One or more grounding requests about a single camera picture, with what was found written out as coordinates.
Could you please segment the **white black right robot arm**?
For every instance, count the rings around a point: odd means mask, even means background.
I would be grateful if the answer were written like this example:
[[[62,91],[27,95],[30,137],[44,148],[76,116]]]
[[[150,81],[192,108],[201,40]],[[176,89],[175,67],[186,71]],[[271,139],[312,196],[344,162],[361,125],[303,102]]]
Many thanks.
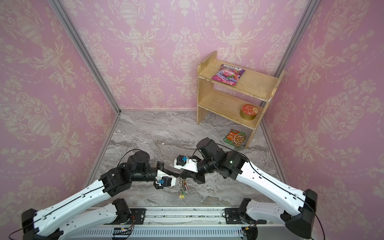
[[[254,188],[283,208],[280,219],[288,230],[303,239],[312,239],[314,222],[319,220],[318,194],[311,189],[302,191],[291,187],[260,170],[244,154],[224,149],[224,145],[204,138],[197,144],[201,158],[179,155],[174,167],[182,170],[182,179],[192,178],[198,184],[205,183],[207,174],[217,172],[225,179]]]

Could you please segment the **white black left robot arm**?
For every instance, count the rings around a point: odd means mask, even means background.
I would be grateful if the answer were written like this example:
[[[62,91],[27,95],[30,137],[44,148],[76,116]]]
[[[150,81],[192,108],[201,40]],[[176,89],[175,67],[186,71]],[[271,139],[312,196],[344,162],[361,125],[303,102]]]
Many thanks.
[[[149,160],[148,153],[134,150],[126,163],[119,162],[117,167],[110,169],[78,193],[46,209],[29,209],[23,212],[23,239],[66,240],[92,227],[125,224],[129,220],[135,220],[124,199],[116,199],[93,211],[88,209],[130,189],[133,182],[152,182],[156,189],[176,184],[176,176],[166,173],[162,162],[152,168]]]

